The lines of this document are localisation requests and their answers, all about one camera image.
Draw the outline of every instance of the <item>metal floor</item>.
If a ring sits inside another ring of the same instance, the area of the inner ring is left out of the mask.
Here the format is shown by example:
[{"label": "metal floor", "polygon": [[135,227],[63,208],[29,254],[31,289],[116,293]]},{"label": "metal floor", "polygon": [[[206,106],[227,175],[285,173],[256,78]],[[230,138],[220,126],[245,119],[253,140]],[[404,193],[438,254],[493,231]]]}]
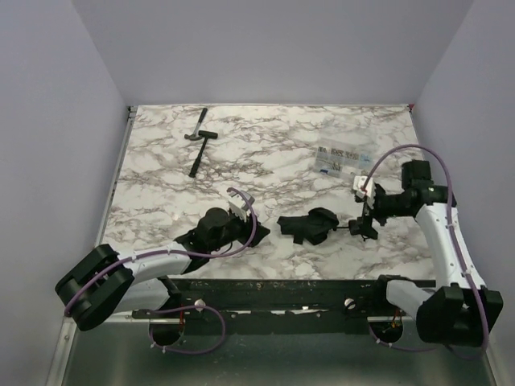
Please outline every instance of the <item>metal floor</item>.
[{"label": "metal floor", "polygon": [[[407,327],[399,344],[414,345]],[[232,335],[217,351],[165,355],[150,349],[144,322],[106,322],[75,334],[67,386],[494,385],[488,362],[467,362],[443,348],[410,354],[378,346],[369,336]],[[183,348],[217,337],[187,337]]]}]

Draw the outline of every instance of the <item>hammer head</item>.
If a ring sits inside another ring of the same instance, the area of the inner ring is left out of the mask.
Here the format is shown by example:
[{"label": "hammer head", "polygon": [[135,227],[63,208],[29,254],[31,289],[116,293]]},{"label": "hammer head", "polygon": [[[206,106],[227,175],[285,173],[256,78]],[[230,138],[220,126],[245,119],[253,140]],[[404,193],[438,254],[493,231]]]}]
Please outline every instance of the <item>hammer head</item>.
[{"label": "hammer head", "polygon": [[200,141],[202,137],[200,135],[184,134],[184,139],[189,139],[190,141]]},{"label": "hammer head", "polygon": [[218,133],[213,133],[212,131],[199,131],[199,137],[207,138],[207,139],[217,139]]}]

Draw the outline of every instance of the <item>hammer handle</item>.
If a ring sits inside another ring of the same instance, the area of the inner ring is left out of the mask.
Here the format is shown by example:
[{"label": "hammer handle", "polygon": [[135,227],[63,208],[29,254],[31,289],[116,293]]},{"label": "hammer handle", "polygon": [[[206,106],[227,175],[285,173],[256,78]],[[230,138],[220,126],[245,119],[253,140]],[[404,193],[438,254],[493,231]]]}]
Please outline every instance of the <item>hammer handle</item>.
[{"label": "hammer handle", "polygon": [[195,178],[196,171],[199,170],[200,160],[202,159],[202,153],[204,152],[206,144],[208,143],[208,139],[209,138],[204,138],[204,142],[202,143],[202,147],[200,148],[199,155],[196,156],[196,159],[193,162],[193,166],[192,166],[192,169],[190,170],[190,174],[189,174],[189,176],[191,178]]},{"label": "hammer handle", "polygon": [[202,123],[202,121],[204,120],[207,113],[208,113],[208,108],[204,107],[202,109],[202,113],[200,113],[200,117],[199,117],[199,121],[198,121],[197,125],[200,125]]}]

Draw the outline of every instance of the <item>hammer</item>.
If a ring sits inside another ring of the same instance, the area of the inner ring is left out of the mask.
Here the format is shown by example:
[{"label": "hammer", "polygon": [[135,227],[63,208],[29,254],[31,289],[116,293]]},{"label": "hammer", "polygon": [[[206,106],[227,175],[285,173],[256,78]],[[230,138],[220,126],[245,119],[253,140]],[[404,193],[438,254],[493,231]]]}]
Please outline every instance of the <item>hammer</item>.
[{"label": "hammer", "polygon": [[213,133],[212,131],[199,131],[199,137],[204,138],[204,143],[202,143],[202,147],[200,148],[199,155],[196,156],[196,160],[193,162],[192,169],[190,170],[189,176],[191,178],[195,178],[196,171],[199,170],[200,160],[202,159],[202,153],[208,143],[208,139],[217,139],[218,133]]}]

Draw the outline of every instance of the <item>screw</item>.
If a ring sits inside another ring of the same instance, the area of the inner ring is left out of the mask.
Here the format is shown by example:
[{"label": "screw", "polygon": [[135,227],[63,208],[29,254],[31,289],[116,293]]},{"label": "screw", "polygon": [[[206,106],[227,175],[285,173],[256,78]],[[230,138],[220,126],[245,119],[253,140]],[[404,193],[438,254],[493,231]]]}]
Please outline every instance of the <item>screw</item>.
[{"label": "screw", "polygon": [[354,302],[354,299],[346,298],[344,301],[344,306],[347,310],[352,310],[353,308],[356,308],[356,303]]},{"label": "screw", "polygon": [[202,309],[206,306],[206,302],[202,299],[195,300],[195,306],[198,306],[199,308],[196,308],[197,311],[201,312]]}]

